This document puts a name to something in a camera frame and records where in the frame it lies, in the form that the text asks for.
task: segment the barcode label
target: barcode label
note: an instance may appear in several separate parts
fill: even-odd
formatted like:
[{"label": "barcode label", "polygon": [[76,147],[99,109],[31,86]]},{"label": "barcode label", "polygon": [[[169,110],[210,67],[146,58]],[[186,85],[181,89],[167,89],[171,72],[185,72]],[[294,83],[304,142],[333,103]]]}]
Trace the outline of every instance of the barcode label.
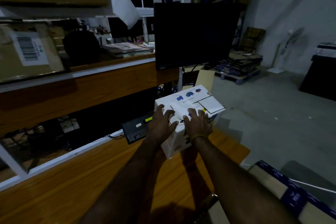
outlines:
[{"label": "barcode label", "polygon": [[48,65],[47,55],[37,32],[10,33],[23,66]]}]

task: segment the white cardboard box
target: white cardboard box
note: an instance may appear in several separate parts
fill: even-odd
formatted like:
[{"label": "white cardboard box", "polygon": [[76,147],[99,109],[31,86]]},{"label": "white cardboard box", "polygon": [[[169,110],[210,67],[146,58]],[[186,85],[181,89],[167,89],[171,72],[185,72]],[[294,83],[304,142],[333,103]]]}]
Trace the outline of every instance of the white cardboard box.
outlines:
[{"label": "white cardboard box", "polygon": [[170,123],[179,122],[173,134],[161,144],[167,159],[191,146],[183,121],[183,116],[189,115],[189,108],[194,108],[196,112],[204,110],[209,116],[209,122],[212,122],[213,125],[217,123],[225,111],[225,107],[208,94],[208,90],[202,85],[155,100],[154,110],[161,104],[165,106],[164,113],[167,110],[175,111],[175,115],[170,118]]}]

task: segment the yellow wristband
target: yellow wristband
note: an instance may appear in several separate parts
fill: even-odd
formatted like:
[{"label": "yellow wristband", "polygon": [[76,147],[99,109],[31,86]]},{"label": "yellow wristband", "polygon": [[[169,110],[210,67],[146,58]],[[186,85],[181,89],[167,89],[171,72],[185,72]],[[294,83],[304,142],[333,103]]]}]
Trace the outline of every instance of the yellow wristband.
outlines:
[{"label": "yellow wristband", "polygon": [[203,136],[203,137],[206,137],[208,138],[207,136],[205,135],[201,135],[201,134],[196,134],[196,135],[193,135],[191,138],[190,138],[190,142],[192,142],[196,137],[199,137],[199,136]]}]

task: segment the concrete floor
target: concrete floor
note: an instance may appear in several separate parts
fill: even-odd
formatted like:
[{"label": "concrete floor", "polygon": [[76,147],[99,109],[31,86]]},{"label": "concrete floor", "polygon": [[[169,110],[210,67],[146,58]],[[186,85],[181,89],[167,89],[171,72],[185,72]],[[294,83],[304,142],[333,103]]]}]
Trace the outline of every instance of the concrete floor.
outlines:
[{"label": "concrete floor", "polygon": [[[226,107],[217,128],[291,179],[336,191],[336,102],[300,92],[303,76],[259,76],[236,85],[215,77],[212,94]],[[336,194],[300,185],[336,210]]]}]

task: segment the yellow label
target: yellow label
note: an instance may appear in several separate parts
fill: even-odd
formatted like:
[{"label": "yellow label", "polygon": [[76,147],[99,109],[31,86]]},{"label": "yellow label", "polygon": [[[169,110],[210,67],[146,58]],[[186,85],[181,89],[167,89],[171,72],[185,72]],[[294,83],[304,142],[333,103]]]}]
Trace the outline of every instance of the yellow label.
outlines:
[{"label": "yellow label", "polygon": [[147,118],[147,119],[145,119],[145,122],[149,122],[150,120],[152,120],[153,119],[153,116],[152,117],[149,117],[149,118]]}]

